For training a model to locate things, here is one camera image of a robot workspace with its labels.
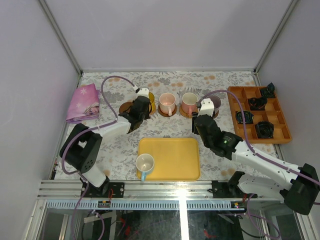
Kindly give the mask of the yellow glass cup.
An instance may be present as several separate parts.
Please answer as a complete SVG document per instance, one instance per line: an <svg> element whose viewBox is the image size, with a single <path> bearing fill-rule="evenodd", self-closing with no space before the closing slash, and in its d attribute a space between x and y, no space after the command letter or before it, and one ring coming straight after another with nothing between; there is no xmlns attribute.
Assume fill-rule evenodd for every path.
<svg viewBox="0 0 320 240"><path fill-rule="evenodd" d="M149 92L148 97L149 97L150 103L155 102L155 96L152 92Z"/></svg>

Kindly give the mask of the pink ceramic mug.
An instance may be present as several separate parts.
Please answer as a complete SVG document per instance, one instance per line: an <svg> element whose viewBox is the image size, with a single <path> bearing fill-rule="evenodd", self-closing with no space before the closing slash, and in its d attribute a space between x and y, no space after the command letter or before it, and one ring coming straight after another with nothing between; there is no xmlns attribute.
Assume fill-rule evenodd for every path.
<svg viewBox="0 0 320 240"><path fill-rule="evenodd" d="M164 114L171 117L176 108L176 97L172 93L163 93L159 97L159 106Z"/></svg>

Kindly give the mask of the purple glass cup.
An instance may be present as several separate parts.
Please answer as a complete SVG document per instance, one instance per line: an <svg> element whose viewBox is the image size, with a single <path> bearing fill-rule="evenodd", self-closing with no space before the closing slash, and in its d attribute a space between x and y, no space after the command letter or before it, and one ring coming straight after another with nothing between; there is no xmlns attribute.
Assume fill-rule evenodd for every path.
<svg viewBox="0 0 320 240"><path fill-rule="evenodd" d="M219 112L220 106L222 104L221 99L216 95L209 95L206 98L210 99L213 102L214 112L215 112L215 114L217 114Z"/></svg>

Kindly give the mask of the white mug pink handle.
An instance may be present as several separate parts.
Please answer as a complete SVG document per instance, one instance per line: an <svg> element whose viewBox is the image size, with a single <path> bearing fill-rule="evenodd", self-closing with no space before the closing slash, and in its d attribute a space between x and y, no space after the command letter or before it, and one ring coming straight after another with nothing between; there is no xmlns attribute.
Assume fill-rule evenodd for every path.
<svg viewBox="0 0 320 240"><path fill-rule="evenodd" d="M182 96L181 107L182 111L187 114L187 116L191 116L193 112L197 110L197 102L198 97L192 93L187 92Z"/></svg>

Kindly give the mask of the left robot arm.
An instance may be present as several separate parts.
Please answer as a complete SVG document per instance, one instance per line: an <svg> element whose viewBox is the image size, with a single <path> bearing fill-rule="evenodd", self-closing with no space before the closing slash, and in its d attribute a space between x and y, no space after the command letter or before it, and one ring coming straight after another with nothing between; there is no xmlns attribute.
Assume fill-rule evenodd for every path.
<svg viewBox="0 0 320 240"><path fill-rule="evenodd" d="M150 105L148 97L138 96L128 112L120 113L113 122L92 128L82 123L76 124L59 152L62 168L65 168L65 163L71 165L92 185L94 194L105 197L110 190L108 178L96 164L102 141L138 129L144 120L150 118Z"/></svg>

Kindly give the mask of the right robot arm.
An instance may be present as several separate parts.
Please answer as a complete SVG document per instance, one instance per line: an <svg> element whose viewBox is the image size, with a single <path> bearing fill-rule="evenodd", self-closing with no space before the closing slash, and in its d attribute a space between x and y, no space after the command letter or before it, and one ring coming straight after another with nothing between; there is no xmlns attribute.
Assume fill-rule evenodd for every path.
<svg viewBox="0 0 320 240"><path fill-rule="evenodd" d="M247 174L236 173L227 188L231 196L267 194L301 215L308 215L316 205L320 181L312 165L298 166L256 150L240 136L221 130L207 114L192 114L192 132L199 135L203 145L215 155L248 165L267 176L256 180Z"/></svg>

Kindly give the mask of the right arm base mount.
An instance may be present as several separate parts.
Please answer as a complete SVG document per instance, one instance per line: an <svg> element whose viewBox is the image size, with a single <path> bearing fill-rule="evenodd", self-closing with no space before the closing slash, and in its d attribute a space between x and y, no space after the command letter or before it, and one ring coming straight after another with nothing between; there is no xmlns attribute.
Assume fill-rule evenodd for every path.
<svg viewBox="0 0 320 240"><path fill-rule="evenodd" d="M208 191L211 191L215 199L243 199L245 195L249 197L252 193L244 193L239 188L240 179L245 175L243 171L236 171L228 182L212 180Z"/></svg>

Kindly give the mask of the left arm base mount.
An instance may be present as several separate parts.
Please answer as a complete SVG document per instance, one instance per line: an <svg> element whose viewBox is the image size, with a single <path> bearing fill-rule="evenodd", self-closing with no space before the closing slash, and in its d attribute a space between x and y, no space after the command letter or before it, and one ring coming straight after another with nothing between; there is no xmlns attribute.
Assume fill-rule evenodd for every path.
<svg viewBox="0 0 320 240"><path fill-rule="evenodd" d="M123 198L125 192L124 182L110 182L107 177L100 187L95 187L91 183L84 194L85 198Z"/></svg>

